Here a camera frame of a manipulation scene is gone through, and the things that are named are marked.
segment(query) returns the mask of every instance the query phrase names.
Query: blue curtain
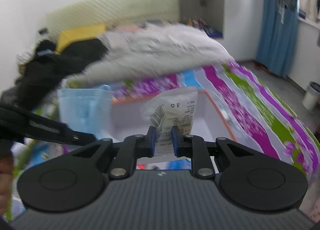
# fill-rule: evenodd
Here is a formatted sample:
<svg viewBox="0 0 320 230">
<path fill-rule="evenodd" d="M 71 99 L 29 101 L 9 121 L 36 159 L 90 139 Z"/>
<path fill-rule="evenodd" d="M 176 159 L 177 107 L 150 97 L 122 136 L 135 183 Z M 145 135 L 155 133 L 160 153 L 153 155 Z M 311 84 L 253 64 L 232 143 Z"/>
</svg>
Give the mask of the blue curtain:
<svg viewBox="0 0 320 230">
<path fill-rule="evenodd" d="M 281 23 L 277 0 L 265 0 L 256 61 L 270 72 L 286 77 L 290 71 L 298 30 L 298 14 L 287 8 Z"/>
</svg>

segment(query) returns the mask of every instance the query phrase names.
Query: barcode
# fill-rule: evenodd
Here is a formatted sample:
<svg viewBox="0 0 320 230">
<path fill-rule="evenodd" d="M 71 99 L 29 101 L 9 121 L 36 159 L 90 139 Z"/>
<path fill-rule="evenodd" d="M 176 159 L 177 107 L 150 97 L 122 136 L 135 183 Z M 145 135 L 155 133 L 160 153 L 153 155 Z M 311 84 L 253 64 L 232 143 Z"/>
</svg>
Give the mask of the barcode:
<svg viewBox="0 0 320 230">
<path fill-rule="evenodd" d="M 158 127 L 161 124 L 161 120 L 164 117 L 164 111 L 162 106 L 159 106 L 154 114 L 150 116 L 150 121 L 153 123 L 155 127 Z"/>
</svg>

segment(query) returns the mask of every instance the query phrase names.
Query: cabinet door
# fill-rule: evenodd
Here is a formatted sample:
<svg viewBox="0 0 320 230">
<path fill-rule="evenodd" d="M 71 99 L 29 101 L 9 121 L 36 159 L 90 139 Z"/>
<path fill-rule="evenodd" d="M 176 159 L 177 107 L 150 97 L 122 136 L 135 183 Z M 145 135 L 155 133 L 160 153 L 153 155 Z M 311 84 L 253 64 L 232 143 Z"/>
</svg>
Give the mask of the cabinet door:
<svg viewBox="0 0 320 230">
<path fill-rule="evenodd" d="M 255 59 L 264 0 L 225 0 L 223 39 L 218 40 L 237 61 Z"/>
</svg>

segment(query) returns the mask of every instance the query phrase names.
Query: yellow cushion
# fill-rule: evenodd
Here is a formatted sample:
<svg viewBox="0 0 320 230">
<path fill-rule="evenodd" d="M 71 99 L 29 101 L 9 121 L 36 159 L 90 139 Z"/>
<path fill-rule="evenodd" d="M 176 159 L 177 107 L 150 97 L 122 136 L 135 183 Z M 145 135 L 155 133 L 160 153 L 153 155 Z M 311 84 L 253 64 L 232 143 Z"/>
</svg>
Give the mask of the yellow cushion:
<svg viewBox="0 0 320 230">
<path fill-rule="evenodd" d="M 104 33 L 105 30 L 105 23 L 65 30 L 60 33 L 56 51 L 61 53 L 71 43 L 93 39 L 97 35 Z"/>
</svg>

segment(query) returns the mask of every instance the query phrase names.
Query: striped gray surface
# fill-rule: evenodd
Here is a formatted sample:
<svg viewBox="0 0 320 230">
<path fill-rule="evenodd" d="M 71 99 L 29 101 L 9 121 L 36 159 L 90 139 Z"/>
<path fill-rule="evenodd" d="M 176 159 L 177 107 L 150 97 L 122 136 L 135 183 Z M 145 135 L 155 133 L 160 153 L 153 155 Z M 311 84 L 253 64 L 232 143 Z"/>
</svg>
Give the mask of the striped gray surface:
<svg viewBox="0 0 320 230">
<path fill-rule="evenodd" d="M 317 37 L 317 45 L 318 45 L 318 47 L 320 47 L 320 30 L 319 30 L 318 37 Z"/>
<path fill-rule="evenodd" d="M 302 230 L 313 226 L 298 210 L 262 215 L 228 202 L 214 182 L 187 170 L 137 170 L 113 181 L 89 206 L 65 214 L 28 210 L 12 222 L 16 230 Z"/>
</svg>

